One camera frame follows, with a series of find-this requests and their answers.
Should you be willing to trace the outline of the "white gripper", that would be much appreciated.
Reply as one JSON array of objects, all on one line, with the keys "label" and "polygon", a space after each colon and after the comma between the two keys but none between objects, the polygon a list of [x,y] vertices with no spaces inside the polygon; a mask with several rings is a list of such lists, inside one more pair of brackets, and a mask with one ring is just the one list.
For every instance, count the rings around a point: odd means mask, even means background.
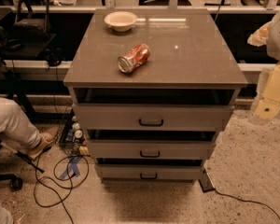
[{"label": "white gripper", "polygon": [[251,106],[249,121],[269,123],[280,112],[280,66],[264,69],[259,75],[257,96]]}]

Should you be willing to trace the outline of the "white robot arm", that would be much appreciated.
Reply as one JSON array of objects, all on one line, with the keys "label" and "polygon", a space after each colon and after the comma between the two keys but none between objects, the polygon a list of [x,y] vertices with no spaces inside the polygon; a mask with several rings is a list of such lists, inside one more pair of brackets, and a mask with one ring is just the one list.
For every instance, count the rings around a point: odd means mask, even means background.
[{"label": "white robot arm", "polygon": [[250,121],[264,125],[280,112],[280,10],[271,21],[258,28],[247,39],[247,43],[256,47],[265,45],[267,54],[277,60],[274,68],[261,71],[257,96],[251,106]]}]

